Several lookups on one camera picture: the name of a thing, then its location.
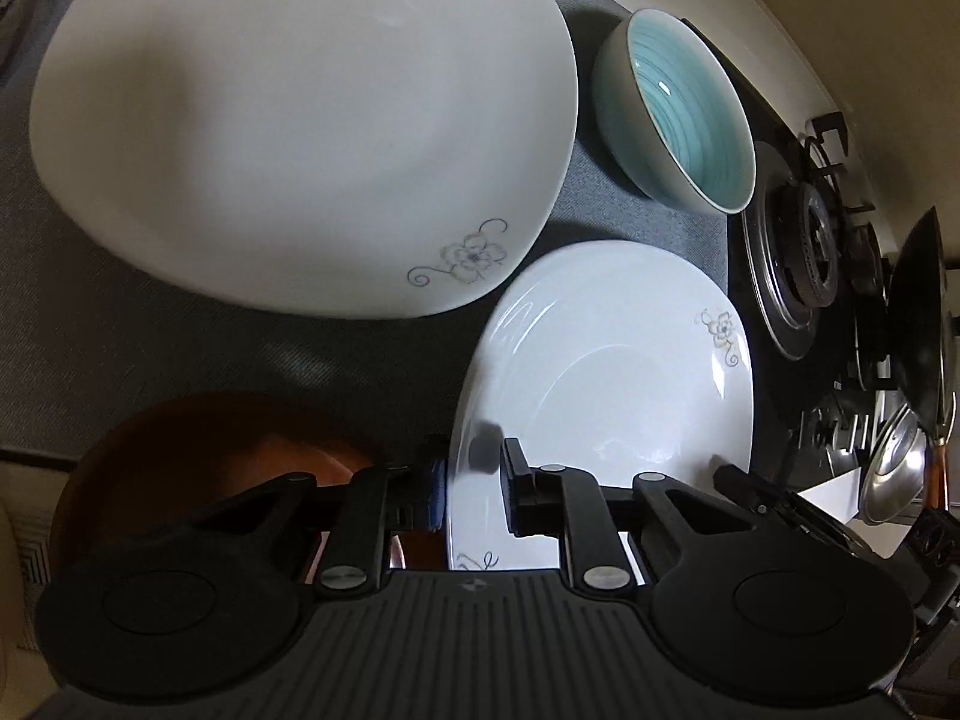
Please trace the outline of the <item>stainless steel pot lid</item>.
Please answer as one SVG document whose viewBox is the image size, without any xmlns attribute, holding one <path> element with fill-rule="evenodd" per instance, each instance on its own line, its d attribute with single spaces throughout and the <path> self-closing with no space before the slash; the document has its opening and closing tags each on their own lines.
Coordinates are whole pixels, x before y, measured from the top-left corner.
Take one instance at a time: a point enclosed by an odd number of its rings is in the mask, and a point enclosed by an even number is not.
<svg viewBox="0 0 960 720">
<path fill-rule="evenodd" d="M 928 436 L 908 403 L 884 422 L 862 475 L 859 515 L 867 525 L 889 522 L 905 512 L 924 488 Z"/>
</svg>

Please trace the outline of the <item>teal glazed ceramic bowl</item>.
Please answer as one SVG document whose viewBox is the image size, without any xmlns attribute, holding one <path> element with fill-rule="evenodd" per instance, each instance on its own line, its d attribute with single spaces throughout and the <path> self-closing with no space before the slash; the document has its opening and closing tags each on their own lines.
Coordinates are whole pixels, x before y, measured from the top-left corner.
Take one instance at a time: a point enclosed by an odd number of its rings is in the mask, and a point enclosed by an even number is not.
<svg viewBox="0 0 960 720">
<path fill-rule="evenodd" d="M 657 8 L 631 13 L 592 69 L 602 140 L 644 195 L 669 208 L 732 216 L 754 198 L 754 135 L 716 55 Z"/>
</svg>

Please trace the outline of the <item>black wok pan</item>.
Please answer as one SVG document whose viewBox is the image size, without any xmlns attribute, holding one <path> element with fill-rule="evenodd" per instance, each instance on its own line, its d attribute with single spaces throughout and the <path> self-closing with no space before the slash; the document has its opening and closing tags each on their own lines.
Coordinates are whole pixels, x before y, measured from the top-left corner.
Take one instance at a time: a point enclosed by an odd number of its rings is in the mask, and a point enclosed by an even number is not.
<svg viewBox="0 0 960 720">
<path fill-rule="evenodd" d="M 913 226 L 903 242 L 889 288 L 890 338 L 896 385 L 937 442 L 952 424 L 952 316 L 937 208 Z"/>
</svg>

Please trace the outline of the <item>brown round plate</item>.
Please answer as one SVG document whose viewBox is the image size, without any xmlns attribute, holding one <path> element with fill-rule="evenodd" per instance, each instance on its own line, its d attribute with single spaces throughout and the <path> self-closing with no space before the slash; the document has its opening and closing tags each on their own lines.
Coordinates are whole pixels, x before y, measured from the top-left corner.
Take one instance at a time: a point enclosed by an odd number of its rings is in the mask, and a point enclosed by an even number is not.
<svg viewBox="0 0 960 720">
<path fill-rule="evenodd" d="M 161 403 L 71 473 L 37 622 L 121 635 L 293 626 L 353 484 L 373 468 L 373 450 L 324 403 Z"/>
</svg>

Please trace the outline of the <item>large white floral plate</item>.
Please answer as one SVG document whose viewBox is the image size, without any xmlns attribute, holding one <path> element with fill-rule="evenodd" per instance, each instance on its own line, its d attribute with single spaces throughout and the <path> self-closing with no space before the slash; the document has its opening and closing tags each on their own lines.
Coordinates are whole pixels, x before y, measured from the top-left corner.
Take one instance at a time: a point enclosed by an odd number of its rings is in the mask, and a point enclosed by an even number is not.
<svg viewBox="0 0 960 720">
<path fill-rule="evenodd" d="M 73 0 L 29 143 L 65 215 L 153 277 L 402 319 L 516 270 L 576 125 L 556 0 Z"/>
</svg>

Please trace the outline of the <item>black gas stove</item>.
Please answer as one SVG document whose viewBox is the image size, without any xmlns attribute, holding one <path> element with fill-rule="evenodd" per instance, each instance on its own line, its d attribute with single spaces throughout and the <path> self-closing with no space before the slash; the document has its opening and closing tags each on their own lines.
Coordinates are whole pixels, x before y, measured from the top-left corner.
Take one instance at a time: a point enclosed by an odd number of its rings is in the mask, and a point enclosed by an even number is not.
<svg viewBox="0 0 960 720">
<path fill-rule="evenodd" d="M 841 112 L 815 117 L 797 135 L 731 59 L 721 65 L 757 156 L 754 198 L 727 222 L 729 294 L 754 360 L 750 468 L 788 491 L 848 481 L 859 509 L 878 433 L 908 403 L 893 375 L 892 267 L 874 207 L 846 205 L 841 195 L 846 167 L 827 148 L 828 138 L 848 137 Z M 916 499 L 949 504 L 947 438 L 928 436 Z"/>
</svg>

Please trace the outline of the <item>grey woven table mat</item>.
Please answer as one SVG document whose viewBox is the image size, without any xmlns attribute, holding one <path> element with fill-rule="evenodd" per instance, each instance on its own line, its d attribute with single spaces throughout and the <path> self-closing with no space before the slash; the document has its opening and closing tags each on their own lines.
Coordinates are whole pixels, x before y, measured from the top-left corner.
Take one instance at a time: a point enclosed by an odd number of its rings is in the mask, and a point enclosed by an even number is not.
<svg viewBox="0 0 960 720">
<path fill-rule="evenodd" d="M 444 457 L 467 364 L 506 284 L 573 242 L 626 239 L 727 275 L 726 224 L 645 199 L 608 156 L 587 78 L 620 20 L 608 0 L 556 0 L 578 70 L 578 125 L 558 199 L 493 291 L 402 319 L 300 316 L 195 293 L 91 239 L 37 176 L 29 111 L 37 72 L 73 0 L 28 0 L 2 73 L 2 440 L 75 458 L 145 406 L 184 395 L 324 403 L 391 457 Z"/>
</svg>

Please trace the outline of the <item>small white floral plate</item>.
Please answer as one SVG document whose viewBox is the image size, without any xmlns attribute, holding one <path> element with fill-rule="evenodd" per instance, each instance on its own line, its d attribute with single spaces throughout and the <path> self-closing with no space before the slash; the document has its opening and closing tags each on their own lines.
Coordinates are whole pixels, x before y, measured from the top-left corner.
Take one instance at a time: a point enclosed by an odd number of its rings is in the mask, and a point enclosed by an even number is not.
<svg viewBox="0 0 960 720">
<path fill-rule="evenodd" d="M 498 450 L 586 470 L 626 488 L 659 472 L 708 493 L 754 444 L 747 333 L 693 263 L 630 241 L 567 245 L 496 304 L 460 392 L 446 466 L 446 551 L 455 571 L 550 569 L 558 544 L 508 528 Z"/>
</svg>

